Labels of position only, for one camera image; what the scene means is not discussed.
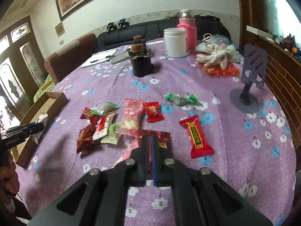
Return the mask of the person's left hand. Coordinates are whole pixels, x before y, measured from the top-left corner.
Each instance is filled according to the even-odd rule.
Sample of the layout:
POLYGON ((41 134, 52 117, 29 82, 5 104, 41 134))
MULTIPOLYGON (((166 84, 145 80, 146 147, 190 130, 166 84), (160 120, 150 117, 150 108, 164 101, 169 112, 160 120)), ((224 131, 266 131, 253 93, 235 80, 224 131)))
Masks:
POLYGON ((5 153, 6 164, 1 166, 1 180, 4 180, 4 188, 12 194, 17 194, 20 189, 20 182, 16 172, 16 164, 10 152, 5 153))

